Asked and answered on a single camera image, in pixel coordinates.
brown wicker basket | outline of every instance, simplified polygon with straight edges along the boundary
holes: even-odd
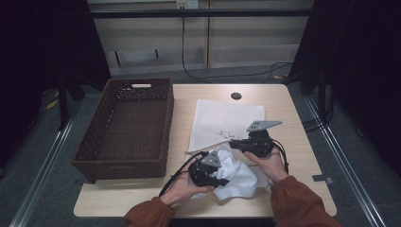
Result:
[[[164,177],[173,107],[170,79],[110,79],[72,165],[91,182]]]

gray floor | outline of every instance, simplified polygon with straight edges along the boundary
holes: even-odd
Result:
[[[183,70],[168,72],[141,73],[134,75],[115,75],[115,78],[173,78],[175,83],[280,83],[281,77],[288,74],[290,65],[275,71],[272,75],[203,79],[191,79]],[[270,70],[270,66],[243,66],[218,69],[193,69],[190,74],[196,77],[230,76],[256,74]],[[55,157],[55,164],[45,182],[40,197],[34,201],[33,210],[28,214],[27,226],[120,226],[121,218],[77,218],[73,214],[74,204],[84,177],[71,166],[70,162],[86,126],[95,110],[99,93],[84,86],[87,96],[81,102],[70,100],[71,112],[76,111],[70,133]],[[299,83],[288,86],[291,97],[303,121],[313,115],[300,93]],[[317,93],[307,97],[317,99]],[[35,124],[28,136],[6,168],[6,176],[0,181],[0,226],[9,226],[20,207],[35,177],[41,169],[48,151],[52,148],[60,124],[59,109],[56,106],[47,110],[41,108]],[[334,104],[334,116],[329,124],[337,137],[353,169],[357,173],[366,192],[372,198],[387,226],[399,226],[401,218],[401,181],[377,156],[368,137],[357,133],[357,126],[340,103]],[[359,200],[347,182],[333,152],[327,145],[320,130],[307,133],[308,139],[318,159],[325,177],[336,181],[329,185],[330,192],[338,208],[335,218],[343,226],[371,226]],[[264,220],[250,226],[264,226]]]

wooden table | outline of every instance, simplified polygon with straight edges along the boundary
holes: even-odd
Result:
[[[189,135],[198,99],[228,103],[263,105],[266,120],[280,120],[283,124],[269,129],[272,138],[286,149],[289,173],[308,185],[323,198],[326,211],[337,213],[325,182],[314,182],[312,175],[320,175],[312,147],[286,86],[281,84],[174,84],[174,114],[170,130],[167,171],[164,178],[132,180],[99,180],[84,184],[74,209],[78,217],[123,217],[135,204],[159,194],[170,176],[183,164],[189,146]],[[242,94],[240,100],[231,93]],[[248,165],[252,163],[234,150],[235,156]],[[175,218],[265,218],[273,217],[270,191],[258,188],[251,199],[219,201],[213,193],[175,206]]]

white cloth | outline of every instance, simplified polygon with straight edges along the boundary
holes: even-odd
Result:
[[[265,120],[265,107],[199,99],[189,141],[198,151],[231,139],[248,138],[254,120]]]
[[[219,186],[213,191],[216,197],[221,201],[233,197],[252,197],[257,187],[257,178],[251,169],[236,159],[228,145],[223,145],[216,151],[221,164],[216,177],[229,180],[225,186]]]

brown sleeve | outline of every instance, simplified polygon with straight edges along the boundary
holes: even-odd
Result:
[[[124,227],[168,226],[175,211],[166,206],[159,198],[144,201],[131,208],[125,215]]]
[[[271,186],[270,200],[280,227],[340,226],[325,212],[322,198],[292,176]]]

